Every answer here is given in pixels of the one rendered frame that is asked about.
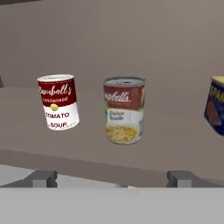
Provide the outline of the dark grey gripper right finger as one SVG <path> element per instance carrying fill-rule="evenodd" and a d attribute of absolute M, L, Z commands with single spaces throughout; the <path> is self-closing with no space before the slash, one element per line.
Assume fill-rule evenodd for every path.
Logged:
<path fill-rule="evenodd" d="M 174 188 L 213 188 L 222 187 L 222 185 L 215 184 L 211 181 L 199 178 L 190 171 L 168 171 L 167 172 L 168 187 Z"/>

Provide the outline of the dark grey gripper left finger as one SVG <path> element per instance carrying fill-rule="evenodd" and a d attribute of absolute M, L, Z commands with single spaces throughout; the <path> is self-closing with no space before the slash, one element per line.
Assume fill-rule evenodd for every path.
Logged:
<path fill-rule="evenodd" d="M 34 171 L 26 178 L 1 185 L 1 188 L 57 188 L 58 174 L 56 171 Z"/>

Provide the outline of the red white tomato soup can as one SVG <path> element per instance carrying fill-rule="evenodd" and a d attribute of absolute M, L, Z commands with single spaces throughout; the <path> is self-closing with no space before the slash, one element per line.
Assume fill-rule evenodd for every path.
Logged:
<path fill-rule="evenodd" d="M 74 76 L 52 74 L 37 78 L 47 127 L 69 130 L 79 122 Z"/>

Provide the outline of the blue yellow meat tin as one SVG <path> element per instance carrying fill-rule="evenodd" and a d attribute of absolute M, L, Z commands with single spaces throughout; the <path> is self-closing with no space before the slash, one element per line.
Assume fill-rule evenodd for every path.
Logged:
<path fill-rule="evenodd" d="M 204 117 L 221 136 L 224 136 L 224 76 L 212 76 Z"/>

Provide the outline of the chicken noodle soup can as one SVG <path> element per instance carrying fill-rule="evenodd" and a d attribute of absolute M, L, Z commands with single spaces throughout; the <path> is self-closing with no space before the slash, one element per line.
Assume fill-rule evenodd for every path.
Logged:
<path fill-rule="evenodd" d="M 103 82 L 106 136 L 114 144 L 134 144 L 143 134 L 145 79 L 111 77 Z"/>

